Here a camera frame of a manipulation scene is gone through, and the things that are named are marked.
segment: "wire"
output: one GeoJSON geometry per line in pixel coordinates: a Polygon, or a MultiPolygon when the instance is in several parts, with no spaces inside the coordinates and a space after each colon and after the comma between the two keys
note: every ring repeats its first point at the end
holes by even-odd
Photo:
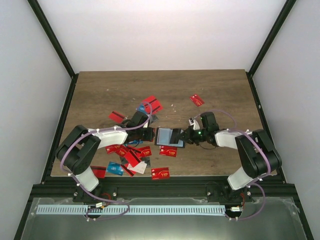
{"type": "Polygon", "coordinates": [[[140,144],[140,139],[138,140],[138,143],[135,146],[133,146],[133,148],[138,147],[139,144],[140,144]]]}
{"type": "Polygon", "coordinates": [[[243,193],[240,193],[240,196],[242,197],[242,209],[244,210],[245,209],[245,203],[246,203],[246,200],[245,200],[245,195],[243,193]]]}
{"type": "Polygon", "coordinates": [[[231,217],[229,217],[227,214],[225,214],[225,216],[226,216],[229,220],[234,220],[234,221],[248,220],[248,219],[251,219],[251,218],[257,216],[257,215],[262,211],[262,209],[264,209],[265,204],[266,204],[266,194],[265,194],[264,189],[263,189],[259,184],[256,184],[256,183],[252,183],[251,186],[256,186],[256,187],[258,187],[258,188],[261,190],[261,193],[262,193],[262,196],[263,196],[263,200],[262,200],[262,205],[261,205],[260,209],[259,209],[256,213],[254,213],[254,214],[252,214],[252,215],[250,215],[250,216],[246,216],[246,217],[238,218],[238,219],[237,219],[237,218],[231,218],[231,217]]]}
{"type": "MultiPolygon", "coordinates": [[[[142,103],[146,103],[148,104],[148,106],[150,107],[150,112],[152,113],[152,106],[149,102],[146,102],[146,101],[143,101],[142,103]]],[[[115,130],[118,130],[119,132],[125,132],[125,131],[129,131],[129,130],[135,130],[135,129],[139,129],[141,127],[143,127],[146,123],[149,122],[151,118],[151,114],[149,114],[147,120],[138,125],[138,126],[135,126],[135,127],[129,127],[129,128],[122,128],[122,127],[118,127],[118,126],[114,126],[114,127],[108,127],[108,128],[102,128],[102,129],[99,129],[99,133],[106,133],[106,132],[110,132],[110,131],[115,131],[115,130]]],[[[64,168],[64,162],[65,160],[67,159],[67,156],[69,155],[69,153],[72,151],[72,149],[79,143],[81,142],[82,139],[85,139],[86,137],[88,137],[89,135],[92,135],[92,134],[96,134],[98,131],[97,130],[93,130],[93,131],[89,131],[85,134],[83,134],[81,137],[79,137],[76,141],[74,141],[74,143],[71,144],[71,146],[67,149],[67,151],[65,152],[65,154],[63,155],[62,159],[61,159],[61,163],[60,163],[60,169],[68,174],[70,174],[70,176],[75,180],[75,182],[77,183],[77,185],[79,185],[81,187],[81,189],[86,193],[88,194],[90,197],[94,198],[94,199],[97,199],[97,200],[100,200],[102,202],[107,202],[107,203],[117,203],[117,204],[120,204],[120,205],[126,205],[127,206],[127,209],[118,214],[118,215],[115,215],[115,216],[111,216],[111,217],[108,217],[108,218],[104,218],[104,220],[111,220],[111,219],[116,219],[116,218],[119,218],[121,216],[123,216],[124,214],[126,214],[129,210],[130,210],[130,205],[128,203],[125,203],[125,202],[122,202],[122,201],[116,201],[116,200],[110,200],[110,199],[106,199],[106,198],[102,198],[102,197],[98,197],[98,196],[95,196],[93,195],[90,191],[88,191],[80,182],[79,180],[74,176],[74,174],[68,170],[68,169],[65,169],[64,168]]]]}
{"type": "Polygon", "coordinates": [[[213,148],[206,148],[206,147],[201,146],[201,144],[200,144],[200,143],[199,143],[199,146],[200,146],[201,148],[205,149],[205,150],[212,150],[212,149],[216,149],[216,148],[217,148],[216,146],[215,146],[215,147],[213,147],[213,148]]]}
{"type": "MultiPolygon", "coordinates": [[[[111,199],[111,195],[107,192],[102,193],[101,196],[107,196],[109,200],[111,199]]],[[[110,202],[107,202],[106,205],[104,205],[104,207],[106,208],[109,205],[110,205],[110,202]]],[[[88,211],[86,211],[86,213],[85,213],[85,218],[87,220],[89,219],[88,214],[93,210],[102,210],[102,209],[99,207],[88,208],[88,211]]],[[[101,221],[101,220],[106,220],[106,218],[96,218],[94,221],[101,221]]]]}
{"type": "Polygon", "coordinates": [[[234,117],[231,116],[230,113],[228,113],[228,112],[226,112],[226,111],[223,111],[223,110],[219,110],[219,109],[211,109],[211,110],[209,110],[209,111],[205,111],[205,112],[199,113],[198,115],[194,116],[193,119],[196,119],[196,118],[199,117],[201,114],[211,113],[211,112],[219,112],[219,113],[223,113],[223,114],[227,115],[229,118],[232,119],[232,121],[233,121],[233,123],[234,123],[233,128],[236,128],[236,127],[237,127],[237,122],[236,122],[236,120],[234,119],[234,117]]]}

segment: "blue card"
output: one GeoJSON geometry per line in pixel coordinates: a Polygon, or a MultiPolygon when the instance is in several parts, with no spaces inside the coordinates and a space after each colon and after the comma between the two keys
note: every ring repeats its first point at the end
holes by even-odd
{"type": "Polygon", "coordinates": [[[124,170],[121,167],[121,165],[118,164],[118,163],[112,162],[112,161],[109,162],[109,165],[106,168],[106,171],[108,173],[116,174],[116,175],[119,175],[119,176],[122,176],[124,174],[124,170]]]}
{"type": "Polygon", "coordinates": [[[129,144],[136,145],[136,144],[138,144],[138,143],[139,143],[139,144],[143,144],[144,141],[134,140],[134,141],[128,142],[128,145],[129,145],[129,144]]]}
{"type": "Polygon", "coordinates": [[[145,106],[143,104],[141,104],[136,110],[144,114],[147,114],[147,112],[145,111],[145,106]]]}

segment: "black metal frame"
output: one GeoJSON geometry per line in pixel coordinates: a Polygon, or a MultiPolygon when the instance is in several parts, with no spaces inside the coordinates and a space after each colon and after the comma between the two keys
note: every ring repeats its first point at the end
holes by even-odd
{"type": "MultiPolygon", "coordinates": [[[[60,57],[63,65],[70,75],[71,83],[66,96],[66,100],[62,109],[62,113],[58,122],[58,126],[54,135],[52,147],[48,156],[48,160],[45,166],[45,170],[42,176],[41,184],[33,186],[30,197],[27,201],[24,213],[22,215],[18,230],[14,239],[20,239],[23,233],[24,226],[30,211],[30,207],[34,198],[72,198],[76,191],[76,185],[70,177],[51,177],[51,170],[55,160],[54,151],[58,147],[62,131],[66,122],[67,114],[71,104],[71,100],[76,87],[79,74],[75,74],[73,71],[61,45],[58,42],[56,35],[54,34],[44,12],[42,11],[37,0],[28,0],[32,7],[36,17],[41,23],[44,31],[46,32],[49,40],[54,46],[58,56],[60,57]]],[[[287,18],[290,10],[292,9],[296,0],[287,0],[284,4],[278,18],[276,19],[269,35],[267,36],[261,50],[259,51],[252,67],[249,72],[246,73],[247,79],[252,91],[252,95],[261,119],[263,128],[271,137],[271,133],[267,124],[267,120],[261,106],[258,93],[253,81],[253,75],[257,71],[260,63],[266,55],[269,47],[287,18]]],[[[307,236],[307,239],[313,240],[311,230],[309,228],[305,213],[300,203],[299,196],[297,194],[294,184],[286,183],[285,176],[282,169],[279,169],[278,175],[272,177],[266,177],[261,183],[266,196],[268,197],[292,197],[295,205],[300,209],[299,217],[301,219],[303,229],[307,236]]],[[[189,198],[207,198],[209,202],[214,202],[216,199],[207,196],[206,185],[209,187],[210,182],[224,183],[227,176],[199,176],[199,177],[171,177],[166,180],[152,181],[146,177],[108,177],[102,179],[100,182],[108,186],[117,192],[119,198],[166,198],[166,197],[189,197],[189,198]]],[[[259,189],[251,188],[251,195],[253,197],[261,196],[259,189]]]]}

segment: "white card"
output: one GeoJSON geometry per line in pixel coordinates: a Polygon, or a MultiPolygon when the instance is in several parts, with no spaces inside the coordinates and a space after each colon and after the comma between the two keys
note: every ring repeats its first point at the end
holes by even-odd
{"type": "Polygon", "coordinates": [[[128,169],[131,171],[135,171],[140,174],[144,174],[146,170],[147,164],[145,162],[139,162],[135,167],[132,167],[131,164],[128,164],[128,169]]]}

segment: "scattered cards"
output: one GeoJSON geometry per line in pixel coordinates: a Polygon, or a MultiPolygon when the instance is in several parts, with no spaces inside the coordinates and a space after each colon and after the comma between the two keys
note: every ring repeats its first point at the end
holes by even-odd
{"type": "Polygon", "coordinates": [[[140,151],[140,155],[139,155],[140,158],[144,158],[152,155],[151,149],[149,146],[140,147],[138,148],[138,150],[140,151]]]}
{"type": "Polygon", "coordinates": [[[202,104],[204,104],[205,102],[201,99],[201,97],[199,97],[197,94],[193,94],[190,97],[191,101],[197,106],[200,107],[202,104]]]}
{"type": "Polygon", "coordinates": [[[98,179],[104,179],[106,175],[106,167],[105,166],[90,166],[92,169],[93,174],[98,178],[98,179]]]}
{"type": "Polygon", "coordinates": [[[142,102],[143,105],[144,105],[144,111],[147,113],[147,114],[150,114],[150,106],[148,104],[146,104],[145,102],[151,104],[151,107],[152,107],[152,112],[151,114],[156,114],[157,112],[161,111],[162,109],[164,109],[162,107],[162,105],[160,104],[160,102],[156,99],[155,96],[149,96],[147,97],[145,100],[143,100],[142,102]]]}
{"type": "Polygon", "coordinates": [[[141,160],[139,156],[133,151],[129,150],[125,155],[124,158],[128,161],[128,163],[132,166],[135,167],[137,166],[141,160]]]}
{"type": "Polygon", "coordinates": [[[134,172],[137,172],[137,173],[140,173],[140,174],[144,174],[145,170],[146,170],[146,167],[147,167],[147,164],[145,162],[141,161],[135,167],[131,166],[130,163],[129,163],[127,168],[130,171],[134,171],[134,172]]]}
{"type": "Polygon", "coordinates": [[[175,158],[177,156],[177,147],[176,146],[160,146],[159,154],[163,156],[175,158]]]}
{"type": "Polygon", "coordinates": [[[112,162],[112,161],[109,162],[109,165],[108,165],[106,171],[108,173],[119,175],[119,176],[122,176],[124,174],[124,170],[121,167],[121,165],[118,163],[112,162]]]}
{"type": "Polygon", "coordinates": [[[123,116],[122,114],[116,112],[116,111],[113,111],[110,113],[109,115],[109,118],[113,121],[115,121],[117,124],[120,124],[124,121],[125,119],[125,116],[123,116]]]}
{"type": "Polygon", "coordinates": [[[168,167],[152,168],[151,178],[152,180],[170,178],[169,168],[168,167]]]}
{"type": "Polygon", "coordinates": [[[146,163],[146,167],[151,167],[151,163],[150,163],[150,157],[149,156],[146,156],[146,157],[142,157],[141,158],[141,161],[146,163]]]}
{"type": "Polygon", "coordinates": [[[107,154],[112,154],[114,152],[116,152],[117,150],[121,149],[123,146],[122,145],[110,145],[110,146],[106,146],[105,150],[107,154]]]}
{"type": "Polygon", "coordinates": [[[128,151],[128,148],[126,148],[125,146],[121,146],[121,148],[115,151],[115,153],[118,154],[120,157],[124,157],[128,151]]]}
{"type": "Polygon", "coordinates": [[[136,172],[132,171],[132,170],[129,170],[128,166],[129,166],[129,163],[121,165],[122,169],[125,170],[131,177],[133,177],[136,174],[136,172]]]}

